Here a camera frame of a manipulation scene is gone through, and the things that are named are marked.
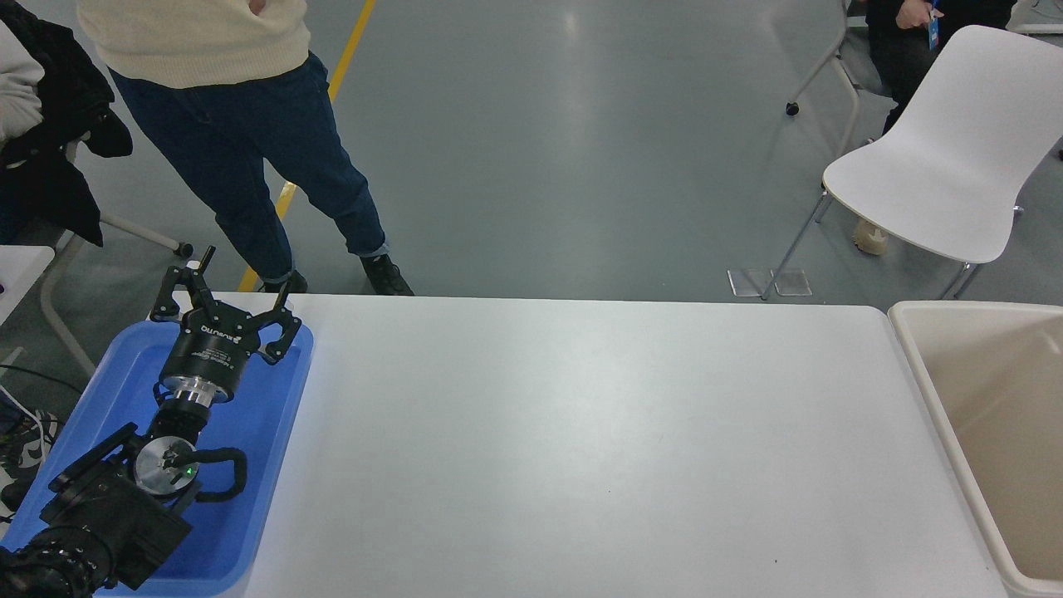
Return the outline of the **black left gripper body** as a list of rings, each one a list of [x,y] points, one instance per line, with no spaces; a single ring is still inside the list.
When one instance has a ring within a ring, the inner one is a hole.
[[[175,391],[179,382],[198,378],[219,391],[238,390],[251,353],[261,347],[266,322],[227,303],[201,306],[181,321],[159,383]]]

